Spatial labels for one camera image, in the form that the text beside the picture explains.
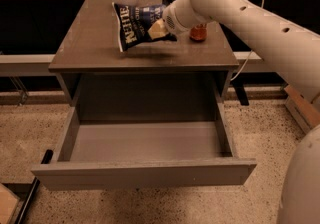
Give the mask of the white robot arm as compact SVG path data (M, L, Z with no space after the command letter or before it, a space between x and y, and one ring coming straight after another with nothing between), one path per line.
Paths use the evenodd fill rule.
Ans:
M153 39L216 21L230 29L305 100L319 103L320 37L248 0L175 0L152 25ZM297 146L286 173L277 224L320 224L320 125Z

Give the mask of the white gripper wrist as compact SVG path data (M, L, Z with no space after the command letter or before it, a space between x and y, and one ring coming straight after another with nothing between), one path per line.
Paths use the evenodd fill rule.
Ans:
M202 8L205 2L202 0L175 0L167 6L162 19L158 19L148 30L151 40L164 38L169 34L178 35L199 24L206 24L211 18Z

